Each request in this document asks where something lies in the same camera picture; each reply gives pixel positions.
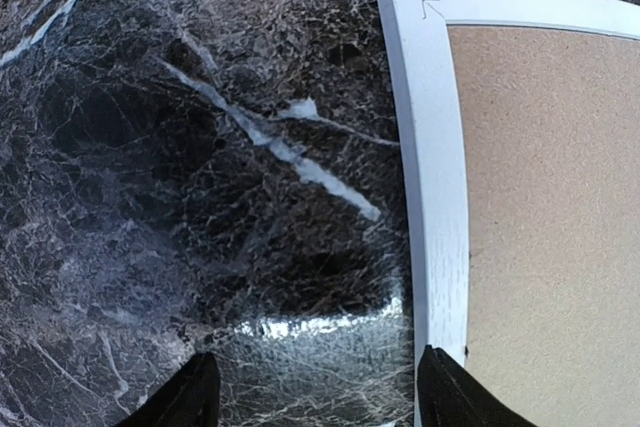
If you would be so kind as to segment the brown cardboard backing board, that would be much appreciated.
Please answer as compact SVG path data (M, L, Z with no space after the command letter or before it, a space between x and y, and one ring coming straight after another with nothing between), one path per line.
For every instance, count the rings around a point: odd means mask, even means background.
M639 44L449 31L470 211L467 369L539 426L639 422Z

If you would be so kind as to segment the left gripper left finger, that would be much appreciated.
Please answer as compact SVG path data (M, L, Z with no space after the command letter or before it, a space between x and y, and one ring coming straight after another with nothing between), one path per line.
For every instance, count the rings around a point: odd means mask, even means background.
M219 425L221 377L215 356L194 354L141 407L117 423L126 426Z

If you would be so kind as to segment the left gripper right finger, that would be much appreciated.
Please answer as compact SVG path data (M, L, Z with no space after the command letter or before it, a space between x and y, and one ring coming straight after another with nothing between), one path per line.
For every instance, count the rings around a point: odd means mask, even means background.
M509 409L444 349L427 345L417 368L417 403L426 427L535 427Z

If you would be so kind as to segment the white picture frame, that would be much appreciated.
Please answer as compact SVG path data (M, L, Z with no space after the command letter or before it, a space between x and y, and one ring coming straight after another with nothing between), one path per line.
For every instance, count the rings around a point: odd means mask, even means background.
M619 0L378 0L378 5L406 188L416 424L422 426L417 368L425 347L444 349L472 375L466 366L469 192L450 29L547 29L635 40L639 44L639 9Z

